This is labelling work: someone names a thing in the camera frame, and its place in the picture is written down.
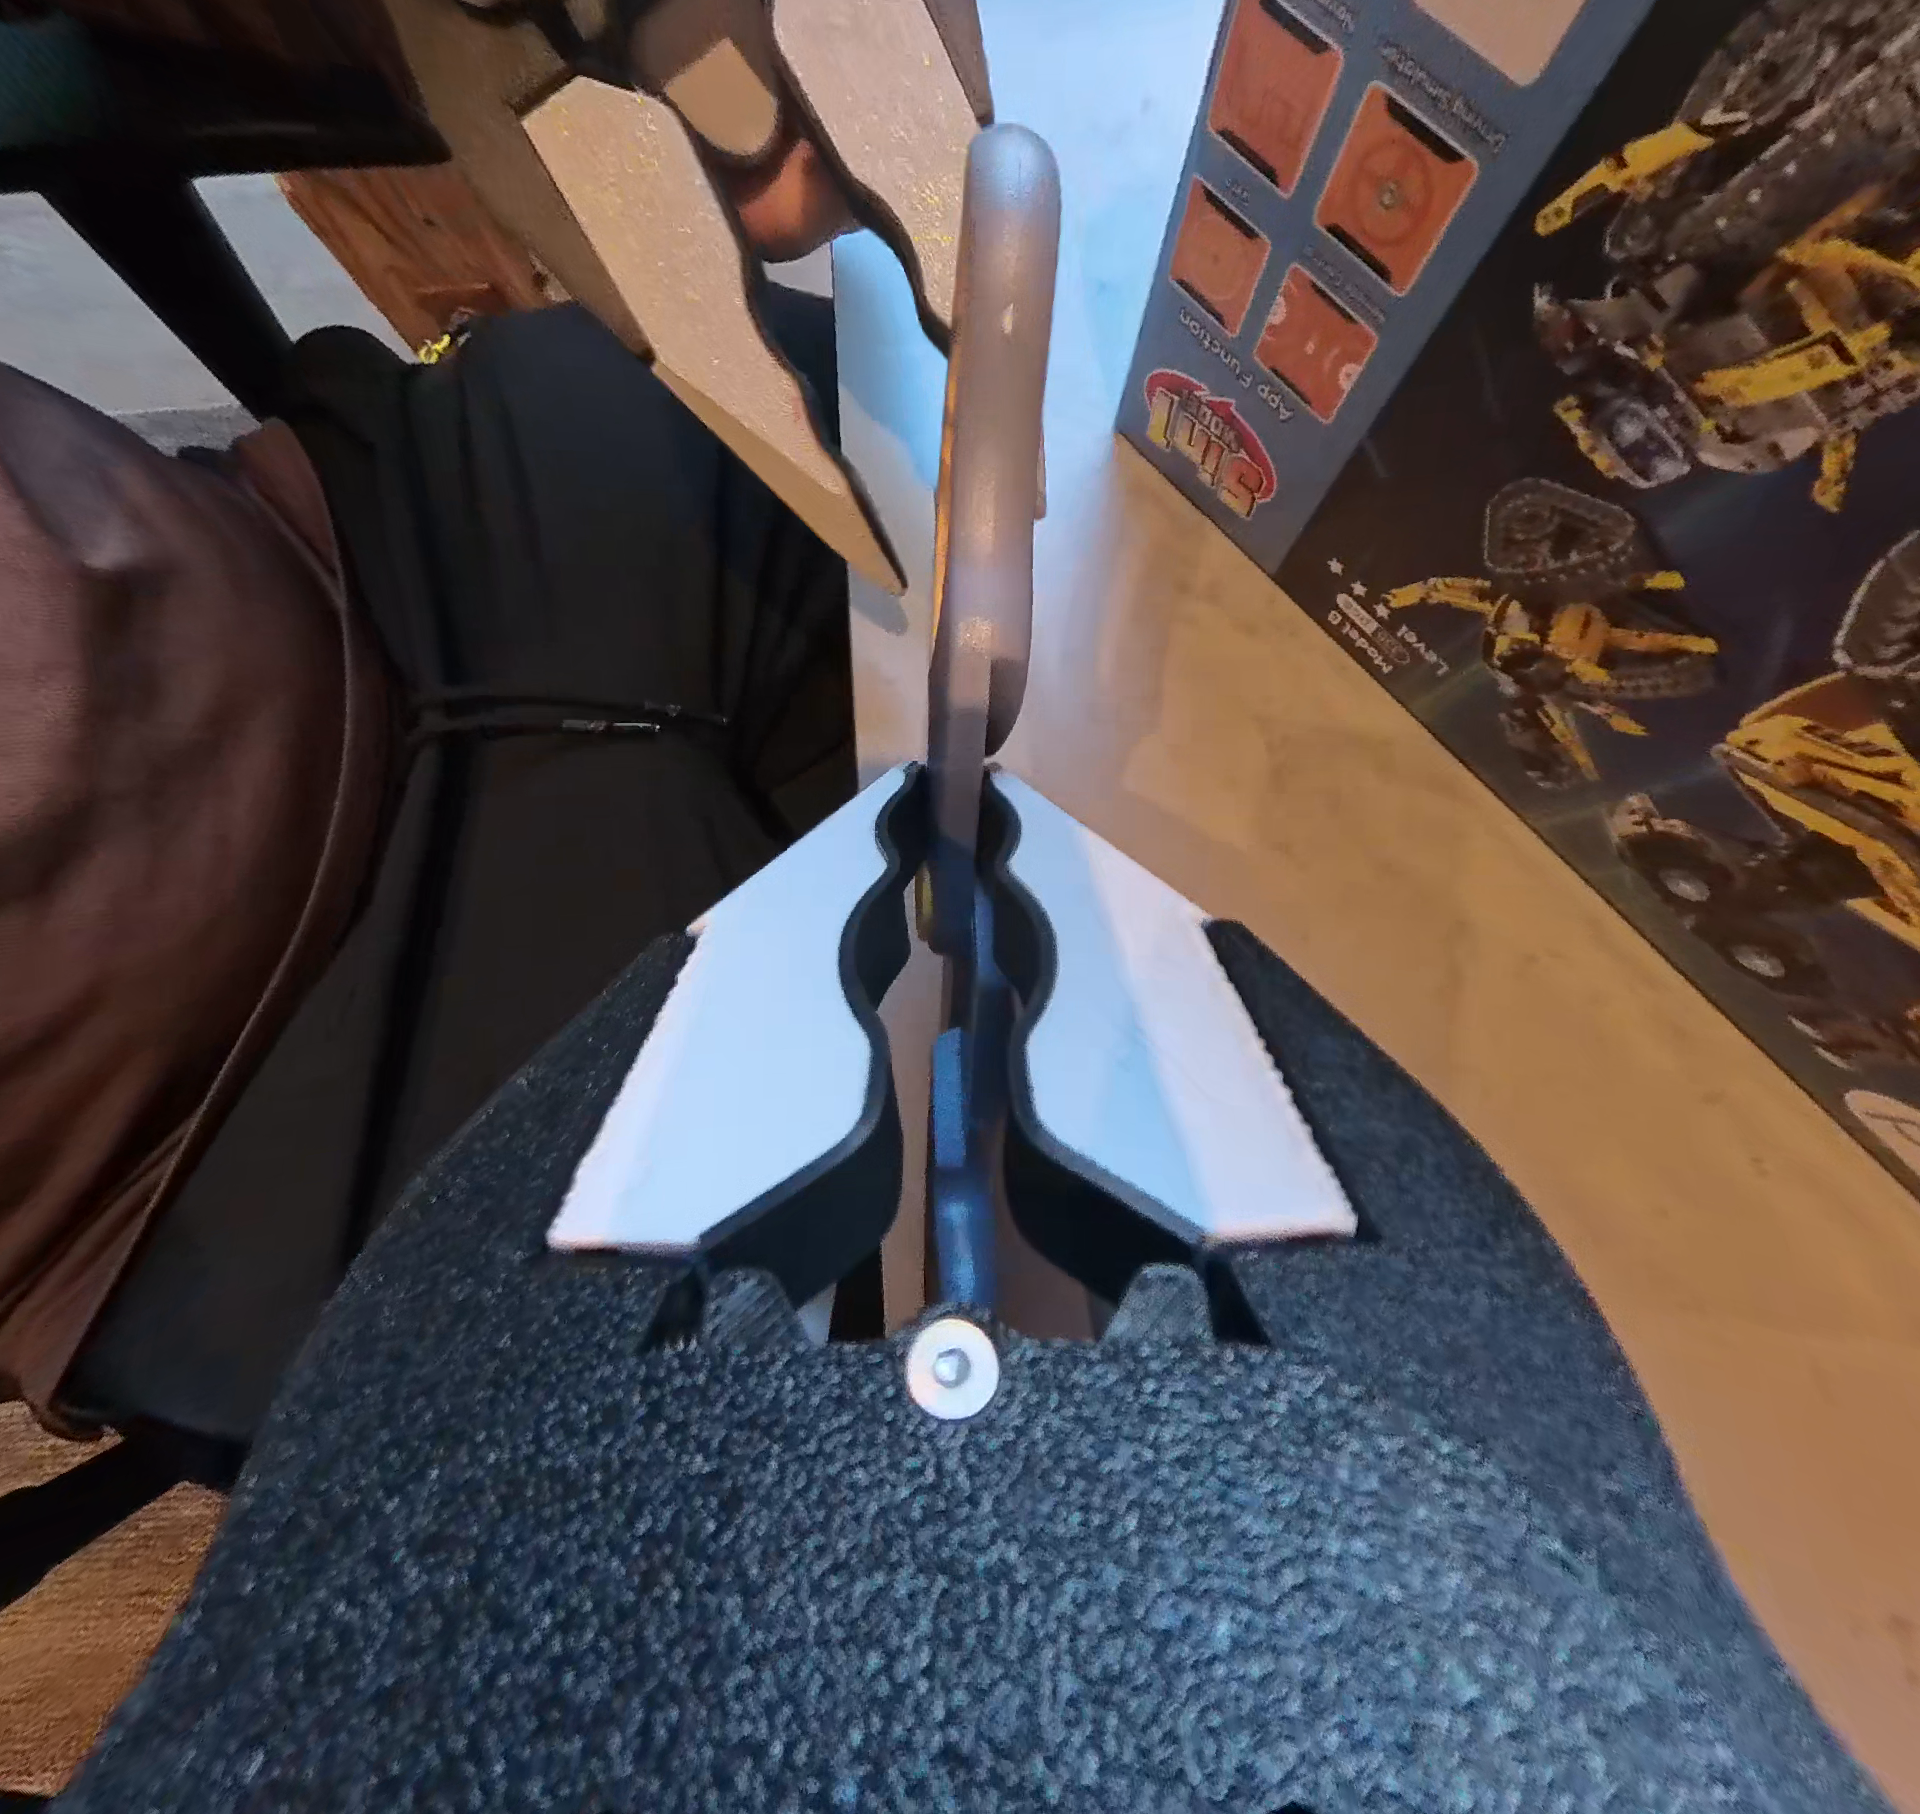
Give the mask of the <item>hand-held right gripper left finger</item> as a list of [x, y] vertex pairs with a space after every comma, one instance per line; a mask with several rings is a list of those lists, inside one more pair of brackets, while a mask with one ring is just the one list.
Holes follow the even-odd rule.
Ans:
[[916, 866], [919, 765], [901, 765], [689, 925], [552, 1253], [763, 1271], [804, 1307], [880, 1252], [905, 1153], [882, 1002], [913, 952]]

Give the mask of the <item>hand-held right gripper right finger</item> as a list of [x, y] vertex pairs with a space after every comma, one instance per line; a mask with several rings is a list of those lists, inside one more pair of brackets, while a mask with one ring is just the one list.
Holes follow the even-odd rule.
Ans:
[[1119, 1305], [1147, 1267], [1212, 1283], [1359, 1233], [1202, 907], [1002, 771], [982, 889], [1013, 997], [1008, 1201], [1043, 1259]]

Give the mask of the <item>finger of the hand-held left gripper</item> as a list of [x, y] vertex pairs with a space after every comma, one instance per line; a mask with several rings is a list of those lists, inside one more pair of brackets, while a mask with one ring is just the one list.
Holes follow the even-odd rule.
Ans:
[[851, 570], [901, 560], [763, 314], [728, 172], [770, 158], [765, 0], [379, 0], [486, 208]]
[[830, 165], [947, 350], [967, 150], [992, 123], [978, 0], [771, 0], [774, 42]]

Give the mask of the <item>blue robot kit box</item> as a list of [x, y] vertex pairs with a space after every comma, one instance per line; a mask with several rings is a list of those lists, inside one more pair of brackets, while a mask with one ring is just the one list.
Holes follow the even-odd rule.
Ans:
[[1223, 0], [1116, 428], [1916, 1191], [1918, 0]]

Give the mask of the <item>grey desk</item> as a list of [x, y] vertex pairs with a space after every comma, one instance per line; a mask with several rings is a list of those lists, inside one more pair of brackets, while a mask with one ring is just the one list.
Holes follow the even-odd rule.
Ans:
[[1916, 1198], [1114, 435], [1223, 0], [978, 0], [1055, 150], [1008, 762], [1246, 924], [1522, 1187], [1748, 1605], [1916, 1810]]

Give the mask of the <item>person's black garment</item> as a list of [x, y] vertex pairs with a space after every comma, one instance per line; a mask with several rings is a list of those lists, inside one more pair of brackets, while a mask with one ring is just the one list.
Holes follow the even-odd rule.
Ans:
[[230, 1443], [409, 1179], [859, 772], [846, 563], [586, 308], [438, 363], [327, 327], [287, 382], [397, 690], [393, 808], [56, 1395]]

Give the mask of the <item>dark office chair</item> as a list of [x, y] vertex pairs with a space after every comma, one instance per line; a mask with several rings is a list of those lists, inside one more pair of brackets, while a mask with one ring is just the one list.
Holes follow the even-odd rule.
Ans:
[[426, 167], [443, 137], [380, 73], [301, 70], [61, 12], [2, 24], [2, 188], [41, 193], [253, 415], [293, 349], [198, 193], [214, 175]]

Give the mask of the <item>person's brown top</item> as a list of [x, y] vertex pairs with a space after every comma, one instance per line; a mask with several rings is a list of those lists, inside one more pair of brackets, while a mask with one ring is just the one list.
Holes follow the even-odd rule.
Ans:
[[281, 419], [169, 455], [2, 373], [2, 1374], [97, 1323], [348, 937], [397, 699]]

